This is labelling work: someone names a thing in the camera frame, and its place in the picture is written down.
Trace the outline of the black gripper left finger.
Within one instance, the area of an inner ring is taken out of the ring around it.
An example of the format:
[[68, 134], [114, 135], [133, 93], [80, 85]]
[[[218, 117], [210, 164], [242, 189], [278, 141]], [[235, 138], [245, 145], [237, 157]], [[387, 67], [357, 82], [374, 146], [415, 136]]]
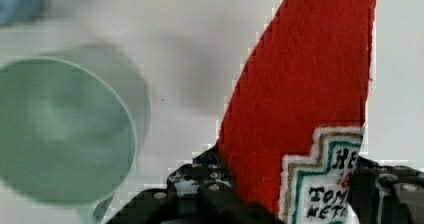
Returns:
[[172, 172], [164, 188], [137, 194], [106, 224], [285, 224], [236, 194], [216, 146]]

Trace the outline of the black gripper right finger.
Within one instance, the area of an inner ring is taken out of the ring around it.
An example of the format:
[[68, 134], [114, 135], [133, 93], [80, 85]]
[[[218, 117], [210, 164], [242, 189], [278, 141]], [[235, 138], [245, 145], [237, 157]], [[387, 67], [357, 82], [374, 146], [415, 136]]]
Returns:
[[348, 202], [359, 224], [424, 224], [423, 172], [359, 157]]

